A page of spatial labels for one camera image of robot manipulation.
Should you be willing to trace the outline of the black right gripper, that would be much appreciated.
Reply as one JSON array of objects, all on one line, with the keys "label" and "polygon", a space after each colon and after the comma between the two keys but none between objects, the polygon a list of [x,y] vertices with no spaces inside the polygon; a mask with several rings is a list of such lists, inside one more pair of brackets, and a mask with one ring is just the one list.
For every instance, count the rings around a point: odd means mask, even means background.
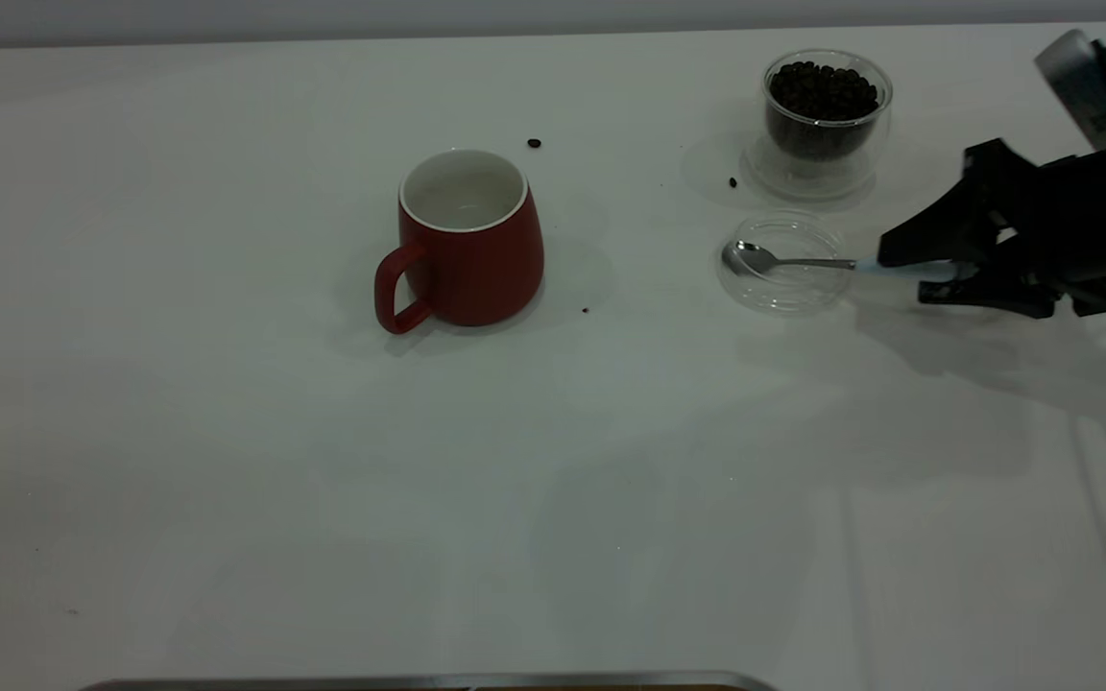
[{"label": "black right gripper", "polygon": [[[927,305],[1052,318],[1070,299],[1079,318],[1106,314],[1106,151],[1033,165],[1001,140],[964,154],[966,179],[881,233],[878,263],[974,262],[974,275],[922,281]],[[998,227],[1014,235],[995,241]]]}]

